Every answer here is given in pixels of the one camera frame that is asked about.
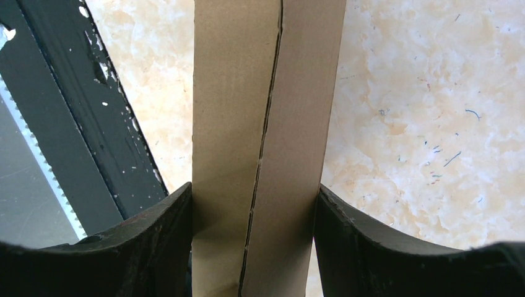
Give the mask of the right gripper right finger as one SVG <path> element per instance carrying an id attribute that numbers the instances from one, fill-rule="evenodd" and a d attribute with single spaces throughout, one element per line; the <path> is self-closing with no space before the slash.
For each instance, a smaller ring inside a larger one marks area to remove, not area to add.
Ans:
<path id="1" fill-rule="evenodd" d="M 459 250 L 402 233 L 321 186 L 314 238 L 325 296 L 523 296 L 524 243 Z"/>

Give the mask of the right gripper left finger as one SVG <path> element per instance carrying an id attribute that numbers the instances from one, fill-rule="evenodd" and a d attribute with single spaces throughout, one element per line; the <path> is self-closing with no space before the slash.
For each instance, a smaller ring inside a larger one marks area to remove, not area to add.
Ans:
<path id="1" fill-rule="evenodd" d="M 189 296 L 192 187 L 76 244 L 1 244 L 2 296 Z"/>

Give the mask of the brown cardboard box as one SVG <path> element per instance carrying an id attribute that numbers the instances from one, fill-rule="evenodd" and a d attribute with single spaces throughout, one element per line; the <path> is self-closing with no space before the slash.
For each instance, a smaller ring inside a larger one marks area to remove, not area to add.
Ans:
<path id="1" fill-rule="evenodd" d="M 305 295 L 345 8 L 194 3 L 194 296 Z"/>

